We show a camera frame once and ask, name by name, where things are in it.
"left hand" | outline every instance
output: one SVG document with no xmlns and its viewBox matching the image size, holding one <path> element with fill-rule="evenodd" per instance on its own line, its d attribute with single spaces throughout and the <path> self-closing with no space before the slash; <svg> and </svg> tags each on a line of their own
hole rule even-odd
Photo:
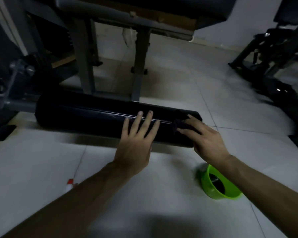
<svg viewBox="0 0 298 238">
<path fill-rule="evenodd" d="M 143 112 L 139 111 L 129 133 L 129 118 L 125 118 L 121 139 L 113 161 L 113 163 L 126 168 L 131 176 L 138 174 L 148 165 L 151 144 L 156 137 L 160 125 L 160 121 L 157 120 L 145 137 L 151 123 L 153 112 L 148 112 L 145 121 L 138 131 L 142 115 Z"/>
</svg>

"white wall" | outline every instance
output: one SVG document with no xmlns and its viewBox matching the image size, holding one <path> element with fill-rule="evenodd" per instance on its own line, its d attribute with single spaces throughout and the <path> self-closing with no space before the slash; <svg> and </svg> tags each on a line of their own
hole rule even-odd
<svg viewBox="0 0 298 238">
<path fill-rule="evenodd" d="M 282 0 L 237 0 L 226 22 L 195 32 L 196 42 L 207 42 L 226 47 L 245 47 L 253 35 L 275 27 L 274 16 Z"/>
</svg>

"right hand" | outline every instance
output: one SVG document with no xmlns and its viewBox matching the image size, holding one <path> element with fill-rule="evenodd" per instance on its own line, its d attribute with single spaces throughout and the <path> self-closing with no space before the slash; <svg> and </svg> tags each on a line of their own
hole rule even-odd
<svg viewBox="0 0 298 238">
<path fill-rule="evenodd" d="M 220 133 L 208 127 L 197 118 L 191 115 L 188 116 L 189 119 L 185 120 L 185 122 L 193 126 L 201 134 L 190 129 L 178 128 L 178 131 L 193 141 L 195 152 L 207 163 L 215 167 L 228 160 L 231 155 L 227 151 Z"/>
</svg>

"finger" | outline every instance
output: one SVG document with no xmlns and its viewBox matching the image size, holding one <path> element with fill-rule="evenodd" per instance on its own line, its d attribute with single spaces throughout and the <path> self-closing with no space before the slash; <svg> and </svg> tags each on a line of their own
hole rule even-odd
<svg viewBox="0 0 298 238">
<path fill-rule="evenodd" d="M 125 139 L 128 137 L 128 126 L 129 126 L 129 118 L 126 117 L 124 120 L 123 124 L 123 130 L 121 132 L 121 138 L 120 139 Z"/>
<path fill-rule="evenodd" d="M 192 115 L 188 115 L 189 119 L 185 120 L 186 124 L 193 126 L 197 131 L 204 134 L 205 132 L 211 132 L 212 129 L 208 127 L 206 124 L 202 123 L 201 120 L 193 117 Z"/>
<path fill-rule="evenodd" d="M 153 112 L 149 111 L 144 123 L 142 124 L 141 128 L 139 129 L 139 132 L 137 133 L 138 136 L 140 136 L 142 138 L 145 136 L 145 134 L 148 131 L 149 125 L 151 124 L 152 116 L 153 116 Z"/>
<path fill-rule="evenodd" d="M 177 128 L 177 130 L 187 136 L 189 139 L 191 139 L 193 142 L 195 143 L 199 143 L 201 140 L 201 135 L 199 135 L 197 132 L 191 130 L 191 129 L 181 129 L 181 128 Z"/>
<path fill-rule="evenodd" d="M 154 138 L 157 135 L 158 129 L 160 126 L 160 120 L 158 119 L 157 121 L 155 121 L 155 123 L 152 126 L 152 129 L 150 130 L 150 132 L 148 133 L 146 140 L 148 140 L 149 142 L 153 142 Z"/>
<path fill-rule="evenodd" d="M 139 111 L 135 121 L 133 122 L 133 124 L 131 126 L 129 136 L 134 137 L 136 135 L 136 133 L 138 131 L 138 128 L 139 128 L 139 124 L 140 124 L 142 115 L 143 115 L 143 112 Z"/>
</svg>

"gray metal leg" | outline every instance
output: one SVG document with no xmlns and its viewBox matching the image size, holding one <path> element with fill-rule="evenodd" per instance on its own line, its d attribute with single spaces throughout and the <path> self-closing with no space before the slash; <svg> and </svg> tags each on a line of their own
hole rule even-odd
<svg viewBox="0 0 298 238">
<path fill-rule="evenodd" d="M 72 38 L 83 92 L 94 94 L 96 88 L 86 23 L 75 18 L 65 19 L 64 22 Z"/>
<path fill-rule="evenodd" d="M 141 81 L 145 70 L 146 55 L 149 46 L 150 28 L 137 30 L 136 55 L 135 55 L 135 80 L 133 83 L 131 101 L 139 102 Z"/>
<path fill-rule="evenodd" d="M 86 19 L 85 20 L 86 28 L 87 28 L 87 34 L 88 34 L 88 42 L 90 44 L 90 52 L 92 55 L 92 62 L 93 66 L 100 66 L 103 64 L 99 60 L 98 56 L 98 46 L 97 46 L 97 35 L 96 35 L 96 28 L 95 28 L 95 22 L 92 19 Z"/>
</svg>

